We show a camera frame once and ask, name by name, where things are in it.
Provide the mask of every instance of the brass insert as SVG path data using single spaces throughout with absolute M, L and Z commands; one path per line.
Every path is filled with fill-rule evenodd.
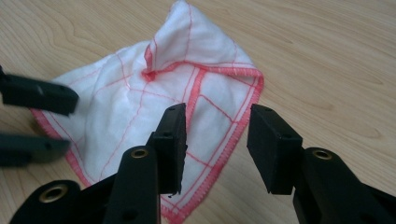
M 329 152 L 324 151 L 324 150 L 318 149 L 318 150 L 315 150 L 313 153 L 316 157 L 318 157 L 319 159 L 325 160 L 325 161 L 329 161 L 332 159 L 332 154 L 330 154 Z
M 137 149 L 131 153 L 131 156 L 135 159 L 144 158 L 149 154 L 149 152 L 145 149 Z
M 42 203 L 53 203 L 61 199 L 66 193 L 67 193 L 67 186 L 65 184 L 59 184 L 41 193 L 38 200 Z

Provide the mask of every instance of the napkin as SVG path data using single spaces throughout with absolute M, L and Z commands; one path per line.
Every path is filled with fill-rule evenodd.
M 54 79 L 80 97 L 70 117 L 32 110 L 52 137 L 72 142 L 67 161 L 88 187 L 117 172 L 122 153 L 145 145 L 168 106 L 186 103 L 182 191 L 162 196 L 181 223 L 206 196 L 248 124 L 263 75 L 218 26 L 176 1 L 150 41 L 120 49 Z

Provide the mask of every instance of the white cloth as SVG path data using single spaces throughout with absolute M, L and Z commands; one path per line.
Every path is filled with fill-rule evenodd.
M 115 174 L 125 150 L 145 145 L 166 107 L 187 104 L 182 191 L 162 197 L 162 214 L 172 223 L 182 222 L 216 181 L 263 87 L 246 53 L 185 1 L 174 3 L 150 41 L 55 81 L 78 93 L 76 112 L 33 113 L 49 135 L 72 141 L 66 158 L 87 186 Z

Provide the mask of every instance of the towel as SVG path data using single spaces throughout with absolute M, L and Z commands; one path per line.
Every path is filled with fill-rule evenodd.
M 70 117 L 32 110 L 52 137 L 70 139 L 67 161 L 87 187 L 117 172 L 122 153 L 145 145 L 165 108 L 186 103 L 182 191 L 162 196 L 162 215 L 181 223 L 206 196 L 248 124 L 263 75 L 218 26 L 176 1 L 150 41 L 54 79 L 80 97 Z

